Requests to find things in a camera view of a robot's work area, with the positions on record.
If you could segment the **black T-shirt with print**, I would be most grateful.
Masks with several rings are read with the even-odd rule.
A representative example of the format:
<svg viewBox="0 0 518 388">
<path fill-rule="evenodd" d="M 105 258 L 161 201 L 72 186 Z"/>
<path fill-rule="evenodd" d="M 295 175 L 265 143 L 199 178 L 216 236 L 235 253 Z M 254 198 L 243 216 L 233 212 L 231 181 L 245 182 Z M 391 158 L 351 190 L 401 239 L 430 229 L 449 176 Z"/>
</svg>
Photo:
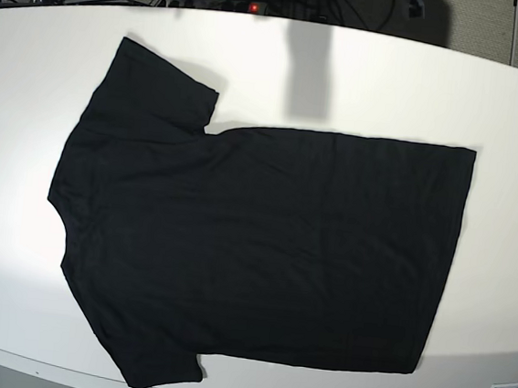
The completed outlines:
<svg viewBox="0 0 518 388">
<path fill-rule="evenodd" d="M 49 188 L 64 278 L 126 383 L 200 382 L 203 354 L 415 371 L 476 152 L 272 127 L 208 134 L 218 97 L 123 39 Z"/>
</svg>

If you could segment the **black power strip red light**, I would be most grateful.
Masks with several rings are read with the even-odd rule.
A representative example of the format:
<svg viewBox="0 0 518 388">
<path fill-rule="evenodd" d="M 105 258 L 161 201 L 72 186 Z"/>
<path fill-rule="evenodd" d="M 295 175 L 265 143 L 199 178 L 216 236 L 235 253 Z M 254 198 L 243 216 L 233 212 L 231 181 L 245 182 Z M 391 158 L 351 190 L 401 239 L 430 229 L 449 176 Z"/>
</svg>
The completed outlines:
<svg viewBox="0 0 518 388">
<path fill-rule="evenodd" d="M 153 0 L 153 6 L 162 8 L 201 8 L 203 10 L 219 10 L 220 12 L 229 13 L 249 13 L 251 15 L 267 13 L 265 3 L 230 0 Z"/>
</svg>

